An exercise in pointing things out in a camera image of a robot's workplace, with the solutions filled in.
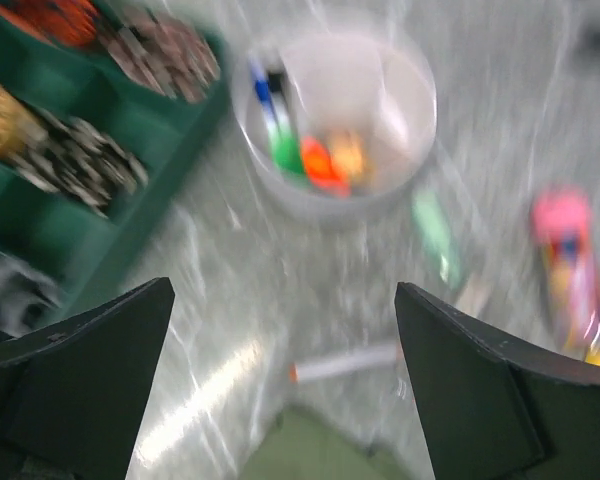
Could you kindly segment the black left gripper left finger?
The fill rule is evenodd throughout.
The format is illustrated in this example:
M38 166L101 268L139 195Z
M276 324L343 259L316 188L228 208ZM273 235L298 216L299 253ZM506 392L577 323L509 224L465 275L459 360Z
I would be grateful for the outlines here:
M0 479L28 457L81 479L125 478L174 297L155 278L0 342Z

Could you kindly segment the white marker blue cap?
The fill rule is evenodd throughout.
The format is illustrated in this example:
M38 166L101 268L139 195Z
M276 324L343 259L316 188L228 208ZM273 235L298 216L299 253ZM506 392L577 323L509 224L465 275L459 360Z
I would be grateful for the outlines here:
M275 115L268 77L261 61L254 56L248 59L249 70L254 84L254 91L263 112L268 142L274 147L279 140L279 127Z

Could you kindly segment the white marker black cap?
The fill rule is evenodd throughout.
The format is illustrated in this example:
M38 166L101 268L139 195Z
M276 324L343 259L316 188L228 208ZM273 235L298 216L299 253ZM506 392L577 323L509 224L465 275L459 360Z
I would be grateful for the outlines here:
M271 101L278 125L298 135L297 118L291 99L291 85L284 69L267 70Z

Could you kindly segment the white round pen holder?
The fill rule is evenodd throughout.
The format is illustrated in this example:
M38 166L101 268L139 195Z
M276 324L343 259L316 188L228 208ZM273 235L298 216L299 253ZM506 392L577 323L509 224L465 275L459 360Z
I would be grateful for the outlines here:
M329 151L328 137L336 131L353 131L362 138L369 174L362 185L349 184L348 197L276 168L250 56L265 71L287 72L300 145L310 136ZM353 30L305 31L286 40L263 40L235 62L231 95L265 191L289 215L319 224L357 222L391 208L425 163L436 135L434 76L423 51L409 40L393 44Z

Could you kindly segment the black marker orange cap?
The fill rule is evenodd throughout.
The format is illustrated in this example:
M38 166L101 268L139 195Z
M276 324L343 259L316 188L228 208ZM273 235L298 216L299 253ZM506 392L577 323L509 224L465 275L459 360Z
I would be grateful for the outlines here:
M334 169L329 151L319 140L303 137L300 153L305 174L313 186L339 197L350 195L348 181Z

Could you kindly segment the black marker green cap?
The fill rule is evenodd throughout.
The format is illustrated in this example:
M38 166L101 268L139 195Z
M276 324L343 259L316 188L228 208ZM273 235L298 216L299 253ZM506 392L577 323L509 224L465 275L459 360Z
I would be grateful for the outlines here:
M305 179L300 144L291 128L276 125L267 131L271 158L276 168L296 179Z

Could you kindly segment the pink orange highlighter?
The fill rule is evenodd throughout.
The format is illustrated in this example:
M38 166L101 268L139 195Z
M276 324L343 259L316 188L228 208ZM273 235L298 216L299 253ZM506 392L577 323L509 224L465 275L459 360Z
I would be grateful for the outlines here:
M349 184L362 185L369 174L369 162L362 138L353 131L336 131L328 137L334 171Z

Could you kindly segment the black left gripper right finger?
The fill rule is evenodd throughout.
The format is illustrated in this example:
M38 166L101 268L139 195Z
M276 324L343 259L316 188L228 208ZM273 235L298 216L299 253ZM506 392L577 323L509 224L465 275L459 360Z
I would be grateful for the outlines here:
M600 479L600 367L467 316L412 283L395 310L438 479Z

